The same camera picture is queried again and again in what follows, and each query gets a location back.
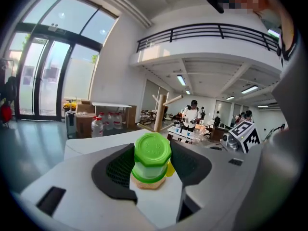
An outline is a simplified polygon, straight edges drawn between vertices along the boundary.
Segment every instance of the white pillar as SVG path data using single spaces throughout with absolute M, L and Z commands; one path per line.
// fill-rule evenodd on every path
M 234 103 L 231 104 L 231 109 L 230 109 L 228 124 L 226 124 L 228 127 L 229 127 L 230 124 L 231 124 L 231 120 L 232 120 L 232 117 L 233 117 L 233 111 L 234 111 Z

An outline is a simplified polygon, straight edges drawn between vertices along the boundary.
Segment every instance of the cardboard box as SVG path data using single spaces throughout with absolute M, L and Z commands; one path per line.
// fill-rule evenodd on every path
M 82 100 L 77 103 L 76 107 L 76 126 L 77 126 L 77 137 L 79 139 L 91 138 L 91 123 L 95 114 L 95 107 L 89 100 Z

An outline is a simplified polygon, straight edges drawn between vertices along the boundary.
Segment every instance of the door frame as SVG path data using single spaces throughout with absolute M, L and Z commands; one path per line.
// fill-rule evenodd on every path
M 38 62 L 36 72 L 34 73 L 34 82 L 33 82 L 33 90 L 32 90 L 32 110 L 33 110 L 33 115 L 22 115 L 20 114 L 20 105 L 19 105 L 19 95 L 20 95 L 20 84 L 21 84 L 21 79 L 22 79 L 22 72 L 25 66 L 25 61 L 26 61 L 26 56 L 29 52 L 30 46 L 33 42 L 34 38 L 40 38 L 40 39 L 47 39 L 48 42 L 45 46 L 45 49 L 41 53 L 40 60 Z M 51 116 L 51 115 L 39 115 L 39 91 L 40 91 L 40 84 L 41 84 L 41 74 L 43 71 L 43 67 L 45 65 L 46 59 L 48 57 L 48 54 L 50 52 L 50 49 L 54 42 L 62 42 L 66 43 L 69 45 L 69 48 L 67 50 L 66 56 L 64 58 L 62 68 L 60 70 L 60 76 L 59 76 L 59 81 L 58 81 L 58 87 L 57 87 L 57 96 L 56 96 L 56 116 Z M 68 40 L 65 40 L 60 37 L 54 37 L 54 36 L 48 36 L 44 34 L 31 34 L 28 41 L 26 42 L 26 45 L 24 47 L 24 50 L 22 52 L 18 68 L 17 68 L 17 74 L 16 74 L 16 80 L 17 80 L 17 98 L 16 102 L 14 104 L 15 106 L 15 116 L 17 119 L 30 119 L 30 120 L 56 120 L 56 121 L 61 121 L 62 120 L 62 114 L 61 114 L 61 109 L 62 109 L 62 91 L 63 91 L 63 85 L 64 85 L 64 77 L 67 69 L 67 65 L 70 59 L 70 56 L 72 54 L 72 49 L 75 46 L 75 43 L 70 42 Z

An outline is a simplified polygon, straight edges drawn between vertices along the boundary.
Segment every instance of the red bag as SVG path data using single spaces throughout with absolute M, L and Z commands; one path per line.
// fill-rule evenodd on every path
M 7 123 L 13 117 L 10 106 L 4 104 L 0 108 L 0 118 L 4 123 Z

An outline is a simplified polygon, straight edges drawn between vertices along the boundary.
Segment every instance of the yellow object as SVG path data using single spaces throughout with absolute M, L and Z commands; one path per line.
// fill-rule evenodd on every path
M 174 172 L 175 172 L 175 169 L 174 169 L 171 161 L 169 161 L 168 164 L 167 164 L 167 172 L 166 172 L 165 176 L 171 177 L 171 176 L 173 176 Z
M 71 107 L 70 103 L 63 104 L 63 108 L 69 109 Z M 72 109 L 76 109 L 76 102 L 72 102 Z

